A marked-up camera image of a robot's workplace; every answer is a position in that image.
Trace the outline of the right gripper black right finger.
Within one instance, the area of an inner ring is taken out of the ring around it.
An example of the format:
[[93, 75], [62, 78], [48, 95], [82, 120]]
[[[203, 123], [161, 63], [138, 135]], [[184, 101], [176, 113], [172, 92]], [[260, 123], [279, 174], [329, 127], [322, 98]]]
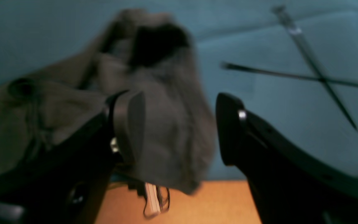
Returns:
[[215, 105], [220, 153], [248, 180], [263, 224], [358, 224], [358, 178], [308, 155], [229, 93]]

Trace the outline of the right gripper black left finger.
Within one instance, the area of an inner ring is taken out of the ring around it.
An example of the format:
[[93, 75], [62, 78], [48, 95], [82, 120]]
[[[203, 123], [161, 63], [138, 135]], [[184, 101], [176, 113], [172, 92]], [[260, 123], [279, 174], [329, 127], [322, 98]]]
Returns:
[[145, 131], [145, 94], [122, 91], [69, 139], [0, 175], [0, 224], [92, 224], [113, 168], [134, 164]]

